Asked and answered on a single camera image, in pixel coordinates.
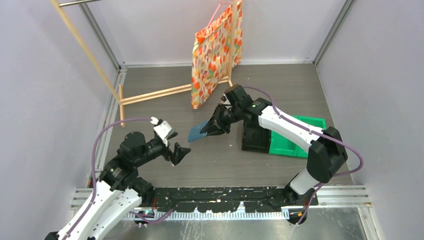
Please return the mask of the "blue leather card holder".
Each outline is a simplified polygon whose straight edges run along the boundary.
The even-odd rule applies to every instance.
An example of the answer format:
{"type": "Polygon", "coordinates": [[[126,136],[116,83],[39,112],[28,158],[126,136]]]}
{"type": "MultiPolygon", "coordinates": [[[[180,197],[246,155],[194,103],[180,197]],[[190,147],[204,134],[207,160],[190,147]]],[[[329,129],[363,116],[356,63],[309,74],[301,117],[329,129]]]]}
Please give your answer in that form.
{"type": "Polygon", "coordinates": [[[189,143],[197,141],[207,136],[207,132],[202,132],[202,129],[207,125],[208,120],[201,122],[200,124],[192,127],[187,137],[189,143]]]}

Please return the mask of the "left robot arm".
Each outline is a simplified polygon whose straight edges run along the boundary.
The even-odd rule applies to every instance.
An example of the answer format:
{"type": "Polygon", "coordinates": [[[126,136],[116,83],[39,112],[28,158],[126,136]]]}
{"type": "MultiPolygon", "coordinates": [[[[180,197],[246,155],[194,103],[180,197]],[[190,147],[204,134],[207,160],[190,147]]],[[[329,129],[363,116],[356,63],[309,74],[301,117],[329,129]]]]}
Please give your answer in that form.
{"type": "Polygon", "coordinates": [[[155,134],[146,141],[141,132],[128,133],[93,183],[93,191],[74,217],[59,231],[50,232],[47,240],[102,240],[110,230],[137,206],[153,202],[153,185],[139,177],[138,167],[163,157],[179,164],[191,152],[175,143],[174,149],[155,134]]]}

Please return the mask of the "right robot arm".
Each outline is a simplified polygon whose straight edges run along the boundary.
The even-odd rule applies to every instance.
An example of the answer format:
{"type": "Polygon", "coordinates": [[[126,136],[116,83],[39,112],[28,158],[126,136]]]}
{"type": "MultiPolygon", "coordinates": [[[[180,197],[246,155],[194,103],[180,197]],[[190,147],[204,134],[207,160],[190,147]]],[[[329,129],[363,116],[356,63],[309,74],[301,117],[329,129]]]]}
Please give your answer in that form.
{"type": "Polygon", "coordinates": [[[275,132],[308,153],[305,168],[282,191],[284,201],[291,205],[299,205],[316,185],[328,183],[348,159],[336,128],[315,127],[279,110],[270,101],[253,100],[239,84],[225,90],[212,117],[199,133],[203,137],[228,134],[231,124],[239,121],[275,132]]]}

